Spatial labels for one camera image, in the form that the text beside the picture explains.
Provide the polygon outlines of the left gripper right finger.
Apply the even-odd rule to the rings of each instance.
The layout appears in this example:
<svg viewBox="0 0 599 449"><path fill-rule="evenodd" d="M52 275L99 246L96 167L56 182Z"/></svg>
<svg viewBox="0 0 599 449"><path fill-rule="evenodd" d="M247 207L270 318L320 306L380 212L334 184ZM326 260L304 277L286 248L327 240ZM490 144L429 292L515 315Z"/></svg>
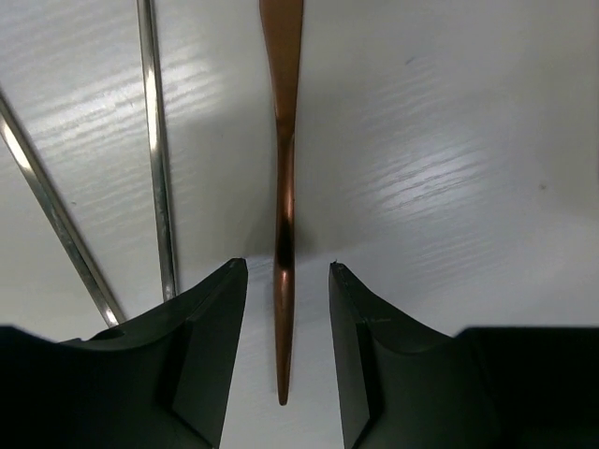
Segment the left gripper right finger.
<svg viewBox="0 0 599 449"><path fill-rule="evenodd" d="M347 448L594 448L594 327L469 327L454 337L329 267Z"/></svg>

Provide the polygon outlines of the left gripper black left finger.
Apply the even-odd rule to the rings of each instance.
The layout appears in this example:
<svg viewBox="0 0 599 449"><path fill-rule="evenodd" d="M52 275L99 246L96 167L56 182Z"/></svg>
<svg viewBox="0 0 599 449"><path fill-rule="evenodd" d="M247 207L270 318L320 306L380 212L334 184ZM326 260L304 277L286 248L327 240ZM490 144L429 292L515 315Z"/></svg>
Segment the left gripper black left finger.
<svg viewBox="0 0 599 449"><path fill-rule="evenodd" d="M1 329L5 448L216 448L248 269L224 263L179 296L89 340Z"/></svg>

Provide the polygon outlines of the silver chopstick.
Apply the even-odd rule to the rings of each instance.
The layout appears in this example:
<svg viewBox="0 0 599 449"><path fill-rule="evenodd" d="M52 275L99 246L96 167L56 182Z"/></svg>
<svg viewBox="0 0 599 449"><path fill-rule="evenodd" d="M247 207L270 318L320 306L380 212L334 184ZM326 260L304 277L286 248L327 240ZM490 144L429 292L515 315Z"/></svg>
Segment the silver chopstick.
<svg viewBox="0 0 599 449"><path fill-rule="evenodd" d="M161 289L163 299L168 301L177 296L178 276L172 227L167 123L154 2L138 1L137 15Z"/></svg>
<svg viewBox="0 0 599 449"><path fill-rule="evenodd" d="M24 125L4 96L1 97L1 137L104 322L109 327L124 323L122 307L69 215Z"/></svg>

